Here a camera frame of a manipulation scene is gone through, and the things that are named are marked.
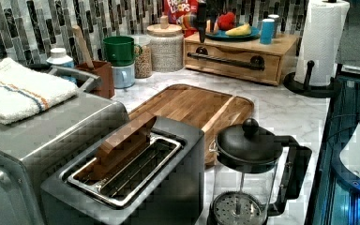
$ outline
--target paper towel holder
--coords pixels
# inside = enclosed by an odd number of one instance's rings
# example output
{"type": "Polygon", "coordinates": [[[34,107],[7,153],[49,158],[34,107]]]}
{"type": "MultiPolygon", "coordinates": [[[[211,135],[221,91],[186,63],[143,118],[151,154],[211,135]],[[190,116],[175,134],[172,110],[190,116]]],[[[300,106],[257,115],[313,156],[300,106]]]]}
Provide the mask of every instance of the paper towel holder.
{"type": "Polygon", "coordinates": [[[337,82],[335,78],[330,79],[330,83],[326,86],[313,86],[309,84],[311,78],[312,68],[315,63],[312,60],[307,62],[307,73],[303,83],[300,83],[294,79],[296,75],[292,72],[286,75],[283,85],[295,94],[311,97],[311,98],[333,98],[338,95],[341,89],[341,83],[337,82]]]}

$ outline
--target fruit bowl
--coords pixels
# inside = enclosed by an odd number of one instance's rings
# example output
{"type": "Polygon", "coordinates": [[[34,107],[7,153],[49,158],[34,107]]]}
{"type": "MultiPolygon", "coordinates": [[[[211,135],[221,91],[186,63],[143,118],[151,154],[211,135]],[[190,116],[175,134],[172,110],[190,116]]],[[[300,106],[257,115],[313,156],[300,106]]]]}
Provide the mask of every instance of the fruit bowl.
{"type": "Polygon", "coordinates": [[[210,39],[214,40],[251,40],[259,37],[260,30],[256,27],[251,26],[252,33],[246,36],[227,36],[226,31],[218,30],[215,34],[208,34],[206,33],[206,36],[210,39]]]}

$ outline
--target kitchen counter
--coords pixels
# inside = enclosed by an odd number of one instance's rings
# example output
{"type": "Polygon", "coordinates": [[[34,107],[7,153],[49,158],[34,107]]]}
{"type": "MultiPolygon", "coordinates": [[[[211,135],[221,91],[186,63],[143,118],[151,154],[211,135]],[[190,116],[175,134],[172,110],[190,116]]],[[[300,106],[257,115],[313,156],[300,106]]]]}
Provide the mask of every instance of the kitchen counter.
{"type": "MultiPolygon", "coordinates": [[[[233,78],[204,74],[198,71],[182,69],[171,73],[155,72],[147,79],[136,79],[136,83],[127,89],[115,89],[112,99],[118,100],[131,112],[153,95],[166,87],[184,83],[210,90],[219,91],[252,100],[255,110],[252,117],[261,127],[276,135],[292,135],[301,144],[312,150],[307,175],[300,196],[288,201],[285,212],[278,217],[270,217],[267,224],[304,224],[308,200],[314,178],[315,167],[321,147],[323,128],[329,106],[329,98],[310,98],[294,94],[280,86],[268,86],[245,82],[233,78]]],[[[282,174],[287,148],[278,163],[277,174],[282,174]]],[[[214,169],[205,170],[204,209],[196,224],[206,224],[208,206],[212,201],[214,169]]],[[[280,176],[276,177],[273,193],[277,193],[280,176]]]]}

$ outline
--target tile backsplash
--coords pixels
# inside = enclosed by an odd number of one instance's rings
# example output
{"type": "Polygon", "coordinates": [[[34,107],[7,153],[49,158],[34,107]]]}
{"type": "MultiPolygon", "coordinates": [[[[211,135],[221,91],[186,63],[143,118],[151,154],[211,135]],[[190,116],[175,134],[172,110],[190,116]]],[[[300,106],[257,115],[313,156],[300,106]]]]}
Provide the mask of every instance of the tile backsplash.
{"type": "MultiPolygon", "coordinates": [[[[269,14],[281,18],[279,29],[301,36],[308,0],[227,0],[238,22],[261,27],[269,14]]],[[[75,63],[83,62],[71,26],[83,30],[87,47],[102,60],[102,39],[144,34],[159,23],[161,0],[0,0],[0,60],[45,63],[50,49],[64,47],[75,63]]]]}

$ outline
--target bottle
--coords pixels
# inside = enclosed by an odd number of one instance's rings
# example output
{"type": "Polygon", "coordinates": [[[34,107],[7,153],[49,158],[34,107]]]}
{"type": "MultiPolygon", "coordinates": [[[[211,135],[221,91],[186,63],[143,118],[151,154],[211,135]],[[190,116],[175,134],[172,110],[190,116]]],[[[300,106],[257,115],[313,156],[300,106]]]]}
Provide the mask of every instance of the bottle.
{"type": "Polygon", "coordinates": [[[67,55],[65,48],[51,49],[51,57],[46,62],[55,66],[74,68],[74,60],[67,55]]]}

